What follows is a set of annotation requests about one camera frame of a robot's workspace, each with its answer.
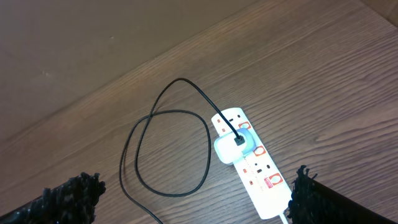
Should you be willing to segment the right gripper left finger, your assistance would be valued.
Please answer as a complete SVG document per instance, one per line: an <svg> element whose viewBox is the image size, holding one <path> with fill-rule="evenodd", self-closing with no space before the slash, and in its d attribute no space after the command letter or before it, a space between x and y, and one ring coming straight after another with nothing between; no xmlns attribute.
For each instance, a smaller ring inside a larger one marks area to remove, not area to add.
<svg viewBox="0 0 398 224"><path fill-rule="evenodd" d="M1 216L2 224L91 224L95 207L106 191L99 173L82 172L64 184L43 189L35 200Z"/></svg>

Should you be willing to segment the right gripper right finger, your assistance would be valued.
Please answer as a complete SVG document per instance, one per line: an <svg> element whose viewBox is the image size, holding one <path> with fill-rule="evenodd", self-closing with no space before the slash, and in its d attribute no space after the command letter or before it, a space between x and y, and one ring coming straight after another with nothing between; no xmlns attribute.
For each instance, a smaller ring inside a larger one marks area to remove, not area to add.
<svg viewBox="0 0 398 224"><path fill-rule="evenodd" d="M302 165L292 182L287 218L294 224L395 224L353 200L317 182Z"/></svg>

